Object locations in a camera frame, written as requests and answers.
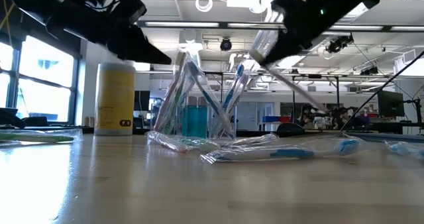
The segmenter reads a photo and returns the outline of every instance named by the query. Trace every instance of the table surface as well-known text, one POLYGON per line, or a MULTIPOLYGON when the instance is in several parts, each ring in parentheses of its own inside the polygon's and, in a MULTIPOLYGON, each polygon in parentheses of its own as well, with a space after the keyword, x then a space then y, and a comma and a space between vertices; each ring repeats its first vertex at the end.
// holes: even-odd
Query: table surface
POLYGON ((143 136, 0 148, 0 223, 422 223, 423 164, 371 146, 213 165, 143 136))

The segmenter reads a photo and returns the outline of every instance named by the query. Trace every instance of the ceiling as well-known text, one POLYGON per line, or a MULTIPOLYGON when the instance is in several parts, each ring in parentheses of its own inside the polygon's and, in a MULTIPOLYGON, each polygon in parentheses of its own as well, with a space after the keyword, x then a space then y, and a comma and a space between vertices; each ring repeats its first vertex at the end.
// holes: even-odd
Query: ceiling
MULTIPOLYGON (((142 0, 148 9, 141 17, 145 21, 230 21, 230 22, 260 22, 264 21, 266 12, 251 13, 247 8, 227 7, 224 1, 213 0, 209 12, 200 12, 195 7, 195 0, 142 0)), ((359 18, 351 21, 354 24, 368 25, 424 25, 424 1, 420 0, 381 0, 380 4, 365 12, 359 18)), ((155 46, 170 56, 176 55, 182 29, 144 28, 143 31, 155 46)), ((203 50, 202 60, 220 60, 228 62, 232 52, 249 49, 255 41, 256 30, 202 30, 203 50), (229 37, 233 43, 232 52, 221 52, 219 45, 223 37, 229 37)), ((296 64, 300 72, 305 73, 349 73, 352 69, 363 65, 369 60, 378 65, 381 72, 393 72, 393 59, 402 52, 422 48, 424 33, 353 33, 355 46, 349 46, 340 54, 324 54, 322 48, 317 48, 313 55, 307 56, 296 64)))

